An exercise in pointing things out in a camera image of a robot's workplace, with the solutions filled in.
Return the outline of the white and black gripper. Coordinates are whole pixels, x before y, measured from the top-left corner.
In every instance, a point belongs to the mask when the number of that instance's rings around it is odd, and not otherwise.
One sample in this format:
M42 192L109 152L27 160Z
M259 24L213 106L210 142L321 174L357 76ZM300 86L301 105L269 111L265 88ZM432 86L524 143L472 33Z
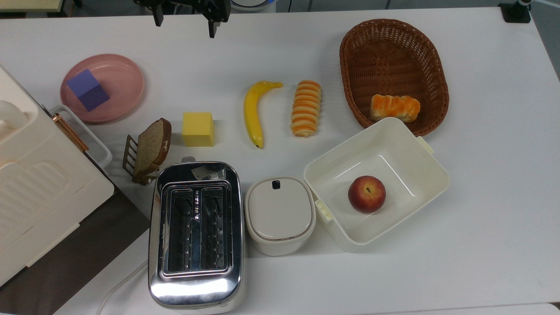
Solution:
M164 19L164 3L190 6L208 20L209 36L212 39L216 36L218 22L228 22L231 12L229 0L135 0L134 3L150 10L158 27Z

